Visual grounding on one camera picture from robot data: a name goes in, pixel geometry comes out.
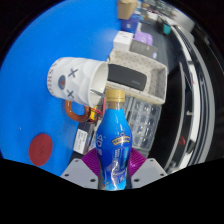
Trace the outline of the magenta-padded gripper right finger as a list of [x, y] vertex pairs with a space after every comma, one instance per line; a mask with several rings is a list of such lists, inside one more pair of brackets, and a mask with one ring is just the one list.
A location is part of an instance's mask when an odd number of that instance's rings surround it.
[[141, 188], [165, 177], [167, 173], [154, 159], [146, 159], [140, 152], [131, 149], [128, 161], [128, 187]]

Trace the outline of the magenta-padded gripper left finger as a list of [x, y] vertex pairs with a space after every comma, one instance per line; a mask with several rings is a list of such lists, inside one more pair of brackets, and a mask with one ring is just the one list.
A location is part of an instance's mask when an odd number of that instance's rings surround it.
[[99, 186], [100, 162], [96, 149], [90, 150], [81, 159], [74, 158], [61, 177], [78, 186], [97, 189]]

